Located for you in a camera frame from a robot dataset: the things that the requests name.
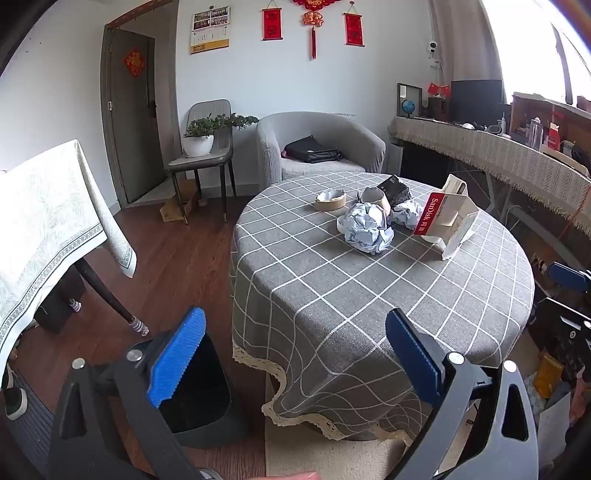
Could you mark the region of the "large paper ball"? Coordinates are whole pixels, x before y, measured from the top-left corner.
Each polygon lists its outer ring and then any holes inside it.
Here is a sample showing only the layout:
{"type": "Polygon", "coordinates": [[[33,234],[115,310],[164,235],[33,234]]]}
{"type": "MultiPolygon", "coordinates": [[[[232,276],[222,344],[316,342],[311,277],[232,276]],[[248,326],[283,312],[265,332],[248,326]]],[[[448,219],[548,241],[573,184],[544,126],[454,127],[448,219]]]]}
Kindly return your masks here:
{"type": "Polygon", "coordinates": [[[372,203],[356,203],[345,215],[346,243],[361,252],[378,255],[394,240],[394,230],[382,207],[372,203]]]}

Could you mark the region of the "small paper ball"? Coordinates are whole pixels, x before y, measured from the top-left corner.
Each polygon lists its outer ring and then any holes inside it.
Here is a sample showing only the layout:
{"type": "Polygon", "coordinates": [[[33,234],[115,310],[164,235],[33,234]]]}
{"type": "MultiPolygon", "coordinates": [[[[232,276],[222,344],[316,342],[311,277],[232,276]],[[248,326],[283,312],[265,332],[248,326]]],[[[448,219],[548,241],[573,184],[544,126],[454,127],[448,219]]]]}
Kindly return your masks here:
{"type": "Polygon", "coordinates": [[[422,217],[424,207],[414,199],[402,202],[391,210],[391,222],[414,231],[422,217]]]}

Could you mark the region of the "red white SanDisk carton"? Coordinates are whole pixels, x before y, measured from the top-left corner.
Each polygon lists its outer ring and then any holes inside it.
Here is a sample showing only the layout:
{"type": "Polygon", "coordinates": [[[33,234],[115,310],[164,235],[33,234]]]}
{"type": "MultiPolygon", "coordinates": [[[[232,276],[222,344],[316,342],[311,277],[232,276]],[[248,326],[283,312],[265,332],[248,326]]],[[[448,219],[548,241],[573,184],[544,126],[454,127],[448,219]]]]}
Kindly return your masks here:
{"type": "Polygon", "coordinates": [[[449,174],[443,189],[430,194],[414,234],[442,245],[442,259],[446,261],[471,236],[478,213],[467,183],[449,174]]]}

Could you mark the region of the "black snack bag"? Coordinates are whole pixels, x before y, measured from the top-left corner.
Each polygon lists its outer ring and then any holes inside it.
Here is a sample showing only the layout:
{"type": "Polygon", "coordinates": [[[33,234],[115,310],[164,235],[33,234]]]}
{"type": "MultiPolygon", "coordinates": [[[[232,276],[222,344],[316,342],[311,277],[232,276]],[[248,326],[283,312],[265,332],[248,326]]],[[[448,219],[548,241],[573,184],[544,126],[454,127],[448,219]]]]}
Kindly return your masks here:
{"type": "Polygon", "coordinates": [[[392,208],[412,199],[409,187],[396,175],[384,180],[378,185],[378,188],[385,194],[392,208]]]}

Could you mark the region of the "white plastic lid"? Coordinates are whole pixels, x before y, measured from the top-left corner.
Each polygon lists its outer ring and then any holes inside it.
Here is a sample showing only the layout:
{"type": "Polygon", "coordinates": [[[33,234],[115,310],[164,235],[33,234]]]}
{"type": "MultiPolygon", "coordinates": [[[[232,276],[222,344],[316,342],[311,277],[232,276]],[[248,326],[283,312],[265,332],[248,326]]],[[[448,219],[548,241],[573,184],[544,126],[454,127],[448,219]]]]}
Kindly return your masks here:
{"type": "Polygon", "coordinates": [[[337,219],[337,229],[342,235],[346,234],[345,215],[339,216],[337,219]]]}

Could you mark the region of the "dark teal trash bin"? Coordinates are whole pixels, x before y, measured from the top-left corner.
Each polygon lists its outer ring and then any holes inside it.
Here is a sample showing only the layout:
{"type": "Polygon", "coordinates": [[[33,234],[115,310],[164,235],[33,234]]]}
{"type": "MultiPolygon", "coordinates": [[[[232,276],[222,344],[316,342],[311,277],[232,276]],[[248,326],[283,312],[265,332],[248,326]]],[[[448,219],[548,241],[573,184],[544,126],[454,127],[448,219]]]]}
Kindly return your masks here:
{"type": "Polygon", "coordinates": [[[140,445],[154,453],[176,451],[180,445],[211,449],[242,440],[245,418],[206,333],[172,398],[159,408],[148,399],[150,366],[176,329],[131,346],[115,366],[118,392],[140,445]]]}

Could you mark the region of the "black table leg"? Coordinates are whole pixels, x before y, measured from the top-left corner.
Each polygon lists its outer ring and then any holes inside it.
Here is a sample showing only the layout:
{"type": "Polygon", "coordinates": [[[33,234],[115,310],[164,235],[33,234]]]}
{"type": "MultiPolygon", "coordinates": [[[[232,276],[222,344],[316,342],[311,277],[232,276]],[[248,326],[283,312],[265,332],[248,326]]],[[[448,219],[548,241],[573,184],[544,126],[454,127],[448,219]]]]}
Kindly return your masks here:
{"type": "Polygon", "coordinates": [[[149,334],[149,328],[136,316],[131,314],[123,304],[111,293],[107,286],[98,277],[89,263],[81,258],[74,263],[77,272],[86,283],[107,303],[119,316],[121,316],[129,327],[142,337],[149,334]]]}

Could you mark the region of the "dark storage box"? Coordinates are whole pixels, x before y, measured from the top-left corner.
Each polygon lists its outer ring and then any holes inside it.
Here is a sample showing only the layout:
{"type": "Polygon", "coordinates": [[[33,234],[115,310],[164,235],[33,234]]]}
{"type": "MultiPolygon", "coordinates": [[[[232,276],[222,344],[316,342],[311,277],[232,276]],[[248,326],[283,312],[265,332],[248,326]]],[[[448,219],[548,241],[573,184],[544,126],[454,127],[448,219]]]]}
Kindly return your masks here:
{"type": "Polygon", "coordinates": [[[69,317],[81,310],[81,297],[85,291],[81,275],[74,266],[70,267],[43,300],[34,320],[44,330],[59,334],[69,317]]]}

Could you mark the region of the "grey checked tablecloth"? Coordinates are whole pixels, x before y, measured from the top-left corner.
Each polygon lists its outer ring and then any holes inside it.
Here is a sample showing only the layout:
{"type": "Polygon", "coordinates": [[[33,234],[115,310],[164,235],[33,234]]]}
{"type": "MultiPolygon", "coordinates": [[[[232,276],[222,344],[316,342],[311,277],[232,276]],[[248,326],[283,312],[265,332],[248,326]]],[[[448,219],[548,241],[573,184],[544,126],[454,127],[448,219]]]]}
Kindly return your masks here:
{"type": "Polygon", "coordinates": [[[355,198],[379,174],[329,173],[283,181],[249,201],[230,249],[232,346],[239,363],[276,379],[263,414],[326,438],[416,436],[430,408],[386,337],[394,308],[447,351],[498,366],[530,317],[530,262],[501,223],[480,212],[449,260],[403,228],[378,255],[356,250],[337,215],[318,211],[329,188],[355,198]]]}

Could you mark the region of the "wooden desk shelf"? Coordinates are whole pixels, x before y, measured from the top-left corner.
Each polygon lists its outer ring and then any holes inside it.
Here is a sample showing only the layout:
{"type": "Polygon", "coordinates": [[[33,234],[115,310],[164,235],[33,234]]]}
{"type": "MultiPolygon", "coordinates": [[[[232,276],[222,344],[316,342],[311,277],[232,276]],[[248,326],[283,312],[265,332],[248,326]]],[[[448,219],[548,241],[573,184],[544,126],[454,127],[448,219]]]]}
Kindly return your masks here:
{"type": "Polygon", "coordinates": [[[560,143],[571,142],[590,156],[590,111],[539,94],[514,93],[511,103],[509,133],[526,137],[529,124],[539,118],[547,139],[552,124],[558,127],[560,143]]]}

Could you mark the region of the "white patterned tablecloth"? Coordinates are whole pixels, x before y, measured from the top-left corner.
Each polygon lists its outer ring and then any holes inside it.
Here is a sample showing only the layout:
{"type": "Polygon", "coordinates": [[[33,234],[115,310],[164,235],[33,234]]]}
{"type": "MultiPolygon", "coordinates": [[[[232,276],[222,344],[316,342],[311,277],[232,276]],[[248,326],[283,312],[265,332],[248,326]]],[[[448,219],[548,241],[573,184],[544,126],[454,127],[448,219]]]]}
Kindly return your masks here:
{"type": "Polygon", "coordinates": [[[107,206],[77,140],[1,175],[1,362],[64,273],[105,246],[123,274],[137,257],[107,206]]]}

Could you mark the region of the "black monitor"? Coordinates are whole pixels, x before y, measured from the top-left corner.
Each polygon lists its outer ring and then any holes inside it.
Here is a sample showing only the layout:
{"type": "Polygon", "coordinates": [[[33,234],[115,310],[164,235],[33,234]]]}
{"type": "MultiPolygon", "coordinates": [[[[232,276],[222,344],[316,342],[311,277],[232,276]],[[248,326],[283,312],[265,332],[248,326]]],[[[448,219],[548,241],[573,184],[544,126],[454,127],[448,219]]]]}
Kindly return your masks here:
{"type": "Polygon", "coordinates": [[[459,123],[493,125],[502,118],[501,80],[458,80],[451,83],[450,119],[459,123]]]}

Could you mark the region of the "red hanging scroll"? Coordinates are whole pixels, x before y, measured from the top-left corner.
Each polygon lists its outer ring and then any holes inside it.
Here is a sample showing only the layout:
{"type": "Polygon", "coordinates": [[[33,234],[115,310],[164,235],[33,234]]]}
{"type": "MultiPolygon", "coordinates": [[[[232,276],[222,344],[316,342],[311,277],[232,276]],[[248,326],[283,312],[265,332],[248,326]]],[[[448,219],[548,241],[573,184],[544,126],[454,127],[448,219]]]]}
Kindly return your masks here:
{"type": "Polygon", "coordinates": [[[356,2],[349,0],[349,10],[344,13],[346,45],[363,47],[363,16],[356,11],[356,2]]]}
{"type": "Polygon", "coordinates": [[[263,14],[263,41],[280,41],[283,39],[283,18],[276,1],[270,0],[266,8],[262,10],[263,14]]]}

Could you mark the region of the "red hanging scroll left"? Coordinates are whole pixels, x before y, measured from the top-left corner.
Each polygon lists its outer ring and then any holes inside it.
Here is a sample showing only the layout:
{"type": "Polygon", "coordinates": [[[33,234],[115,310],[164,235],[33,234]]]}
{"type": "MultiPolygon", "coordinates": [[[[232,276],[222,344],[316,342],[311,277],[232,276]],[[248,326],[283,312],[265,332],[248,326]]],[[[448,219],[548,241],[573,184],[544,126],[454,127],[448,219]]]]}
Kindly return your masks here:
{"type": "Polygon", "coordinates": [[[270,0],[266,8],[262,10],[263,14],[263,41],[280,41],[283,39],[283,18],[276,1],[270,0]]]}

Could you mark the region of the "wooden picture frame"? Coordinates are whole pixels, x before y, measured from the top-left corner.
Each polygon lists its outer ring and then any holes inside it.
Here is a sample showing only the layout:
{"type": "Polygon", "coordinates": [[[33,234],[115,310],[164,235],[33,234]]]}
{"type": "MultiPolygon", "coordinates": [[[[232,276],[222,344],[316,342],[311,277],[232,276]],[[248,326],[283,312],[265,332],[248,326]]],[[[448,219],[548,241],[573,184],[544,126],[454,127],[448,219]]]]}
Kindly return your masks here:
{"type": "Polygon", "coordinates": [[[416,105],[415,113],[412,117],[419,117],[422,111],[423,90],[421,87],[398,83],[397,85],[397,115],[408,118],[401,111],[401,102],[405,99],[413,101],[416,105]]]}

